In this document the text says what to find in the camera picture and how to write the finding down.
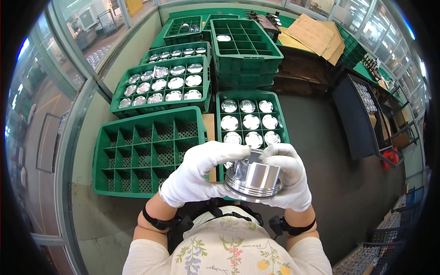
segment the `cream shirt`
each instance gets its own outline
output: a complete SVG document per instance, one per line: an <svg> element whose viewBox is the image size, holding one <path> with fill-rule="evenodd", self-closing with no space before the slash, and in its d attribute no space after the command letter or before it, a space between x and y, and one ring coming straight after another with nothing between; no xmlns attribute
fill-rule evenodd
<svg viewBox="0 0 440 275"><path fill-rule="evenodd" d="M223 213L244 210L225 206ZM318 238L300 240L287 252L252 221L233 216L214 220L207 212L184 233L172 255L157 242L137 239L130 245L122 274L154 275L331 275L330 262Z"/></svg>

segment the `green plastic crate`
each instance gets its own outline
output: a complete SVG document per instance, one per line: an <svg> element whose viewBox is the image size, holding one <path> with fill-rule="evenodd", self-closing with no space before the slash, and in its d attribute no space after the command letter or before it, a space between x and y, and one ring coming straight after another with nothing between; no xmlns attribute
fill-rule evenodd
<svg viewBox="0 0 440 275"><path fill-rule="evenodd" d="M138 95L136 92L134 92L133 95L131 95L131 96L125 96L124 92L125 92L126 88L129 85L131 85L127 82L128 79L130 78L130 76L134 75L136 73L139 73L142 75L143 72L153 70L156 63L149 63L149 64L140 65L140 66L136 66L136 67L128 69L122 75L122 78L116 87L116 91L113 94L113 99L112 99L112 102L110 105L110 112L117 115L119 118L126 118L126 117L137 116L140 114L147 114L147 113L152 113L152 112L156 112L156 111L167 110L167 109L171 109L171 108L180 108L180 107L186 107L186 106L198 106L200 108L201 112L206 113L208 111L209 101L211 99L211 97L208 95L209 94L209 85L210 85L210 79L209 79L210 74L209 74L208 59L206 58L206 56L204 56L204 55L203 56L188 56L188 57L164 60L164 61L161 61L160 66L168 67L168 69L171 69L177 65L188 66L193 63L202 64L203 71L201 71L199 73L187 73L185 71L185 74L176 75L176 76L169 74L169 76L162 77L162 79L165 79L168 82L169 79L172 79L175 77L183 77L183 79L185 80L186 77L189 75L199 75L202 77L202 83L200 86L187 87L185 84L183 84L183 87L178 88L178 89L169 89L168 86L166 86L165 89L163 89L163 90L153 91L151 89L151 85L150 85L150 90L146 93ZM159 78L154 78L154 79L149 79L147 81L142 81L139 78L139 81L134 84L136 85L136 87L138 87L143 82L150 82L150 84L152 84L157 79L159 79ZM182 97L182 99L179 101L169 101L169 102L165 101L166 94L168 94L171 91L179 90L182 92L182 94L184 94L187 91L193 90L193 89L201 92L202 98L184 100ZM139 106L129 106L126 108L118 108L119 103L121 102L122 99L131 98L131 100L133 102L133 100L138 96L145 96L145 98L148 99L148 97L150 95L157 93L157 92L162 93L162 95L163 95L162 102L152 103L152 104L144 104L144 105L139 105Z"/></svg>
<svg viewBox="0 0 440 275"><path fill-rule="evenodd" d="M200 48L200 47L204 47L206 48L206 52L202 53L202 54L198 54L195 52L195 49ZM150 56L153 54L161 54L165 51L169 51L170 53L172 51L175 50L181 50L182 54L181 55L176 55L176 56L169 56L167 58L165 58L165 60L171 59L172 57L185 57L186 55L183 53L183 50L188 49L188 48L192 48L194 49L194 53L189 54L191 56L197 56L197 55L204 55L206 56L206 58L208 59L208 64L210 64L211 62L211 58L213 56L213 51L211 49L211 44L209 44L209 42L205 42L205 41L201 41L201 42L194 42L194 43L185 43L185 44L179 44L179 45L173 45L173 46L165 46L165 47L160 47L160 48L155 48L152 50L149 50L144 57L142 58L142 60L140 61L139 65L144 65L147 64L148 62L150 62ZM161 58L156 59L155 62L153 63L157 63L157 62L162 62L162 61L158 61Z"/></svg>
<svg viewBox="0 0 440 275"><path fill-rule="evenodd" d="M284 58L254 20L213 19L211 35L216 70L222 73L273 73ZM228 35L231 41L217 41L218 35Z"/></svg>
<svg viewBox="0 0 440 275"><path fill-rule="evenodd" d="M202 114L194 106L103 124L93 157L93 190L151 198L182 163L185 152L207 139Z"/></svg>
<svg viewBox="0 0 440 275"><path fill-rule="evenodd" d="M352 36L348 31L346 31L341 25L336 23L336 27L341 34L342 40L345 44L345 49L342 52L342 56L339 62L345 64L349 68L354 68L359 61L365 59L367 51L362 47L361 44Z"/></svg>
<svg viewBox="0 0 440 275"><path fill-rule="evenodd" d="M267 74L238 74L217 71L217 83L219 87L255 89L271 85L277 73L278 69L274 73Z"/></svg>
<svg viewBox="0 0 440 275"><path fill-rule="evenodd" d="M187 23L190 27L182 29L182 24ZM197 32L190 33L190 28L194 25L199 27ZM202 39L202 17L190 16L175 18L171 21L170 27L164 35L167 46L197 42Z"/></svg>
<svg viewBox="0 0 440 275"><path fill-rule="evenodd" d="M210 14L202 28L203 40L211 41L211 19L240 18L238 15Z"/></svg>
<svg viewBox="0 0 440 275"><path fill-rule="evenodd" d="M255 112L254 113L244 113L240 110L240 107L237 108L237 111L235 113L225 113L221 110L220 104L226 100L226 99L232 99L237 103L237 106L240 104L240 102L244 99L252 100L255 104ZM264 115L268 113L262 113L260 112L260 109L258 108L258 103L261 100L267 100L272 102L274 109L271 114L272 116L276 117L278 120L278 127L274 130L268 130L265 129L264 126L261 123L261 119ZM233 117L236 117L238 119L238 129L234 132L240 134L242 136L242 144L245 144L245 136L247 133L255 131L259 133L263 137L263 145L260 147L260 149L266 148L266 143L264 142L264 134L268 131L274 131L277 134L279 134L281 138L282 143L290 143L289 135L287 134L287 128L286 124L284 122L284 117L282 115L281 106L278 101L278 97L273 92L266 92L266 91L260 91L260 90L240 90L240 91L225 91L225 92L219 92L216 94L216 104L217 104L217 141L223 142L223 138L226 135L228 131L224 131L221 128L221 119L224 116L230 115ZM253 114L256 117L260 118L260 127L257 130L247 130L243 127L242 121L244 116L248 114ZM226 172L226 169L223 165L219 166L219 172L220 172L220 182L223 182L224 180L224 174Z"/></svg>

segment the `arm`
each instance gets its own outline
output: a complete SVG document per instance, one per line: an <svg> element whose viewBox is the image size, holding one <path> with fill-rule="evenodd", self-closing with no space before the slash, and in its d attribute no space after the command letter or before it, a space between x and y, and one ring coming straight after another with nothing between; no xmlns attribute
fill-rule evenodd
<svg viewBox="0 0 440 275"><path fill-rule="evenodd" d="M171 220L177 212L177 208L166 204L159 194L155 194L145 205L145 210L150 217L159 220ZM138 215L138 225L135 228L133 241L137 239L147 239L158 242L166 249L168 247L166 232L168 230L158 230L152 226L143 216L142 211Z"/></svg>
<svg viewBox="0 0 440 275"><path fill-rule="evenodd" d="M292 227L306 227L312 224L313 220L315 219L315 211L313 210L312 205L310 205L309 208L307 208L307 210L304 212L295 212L289 208L284 212L284 219ZM286 250L289 251L297 242L307 237L319 238L319 234L316 231L316 222L312 228L299 234L298 236L287 236Z"/></svg>

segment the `white glove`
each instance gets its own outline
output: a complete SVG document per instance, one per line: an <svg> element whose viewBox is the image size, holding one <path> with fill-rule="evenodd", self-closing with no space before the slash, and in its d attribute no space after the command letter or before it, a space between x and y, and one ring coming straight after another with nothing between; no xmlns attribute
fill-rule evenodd
<svg viewBox="0 0 440 275"><path fill-rule="evenodd" d="M197 145L185 153L183 163L159 188L159 195L172 207L186 202L199 202L210 198L225 197L228 192L222 183L211 183L205 176L219 164L250 156L250 147L209 141Z"/></svg>
<svg viewBox="0 0 440 275"><path fill-rule="evenodd" d="M308 189L304 164L292 145L278 143L267 147L258 158L261 163L280 166L279 179L282 188L273 198L262 203L283 209L291 208L303 212L312 203L312 194ZM229 192L231 198L238 198Z"/></svg>

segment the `cardboard sheet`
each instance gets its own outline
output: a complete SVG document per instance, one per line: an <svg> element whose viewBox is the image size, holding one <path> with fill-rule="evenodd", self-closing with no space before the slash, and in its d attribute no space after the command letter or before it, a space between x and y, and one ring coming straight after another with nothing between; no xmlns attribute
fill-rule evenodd
<svg viewBox="0 0 440 275"><path fill-rule="evenodd" d="M323 58L326 60L329 60L332 58L333 54L339 49L339 46L342 44L342 51L345 48L344 41L342 40L342 36L339 33L339 30L336 27L336 24L334 22L329 21L322 21L321 22L326 28L331 30L331 32L334 34L333 38L331 39L328 47L323 52ZM334 59L336 59L336 62L339 60L339 57L342 54L342 51L338 51L337 59L336 56L332 59L332 62Z"/></svg>
<svg viewBox="0 0 440 275"><path fill-rule="evenodd" d="M295 38L286 34L287 28L279 27L279 30L281 31L281 33L278 35L278 40L281 42L281 44L283 46L314 53L314 51L312 51L309 47L305 46L304 44L302 44L301 42L299 42Z"/></svg>
<svg viewBox="0 0 440 275"><path fill-rule="evenodd" d="M286 33L322 56L331 42L334 33L320 21L302 14L287 29Z"/></svg>
<svg viewBox="0 0 440 275"><path fill-rule="evenodd" d="M215 131L214 131L214 114L203 114L202 115L203 122L205 123L206 131L208 132L208 141L216 140L215 139ZM209 172L209 182L217 181L217 173L216 169L212 169Z"/></svg>

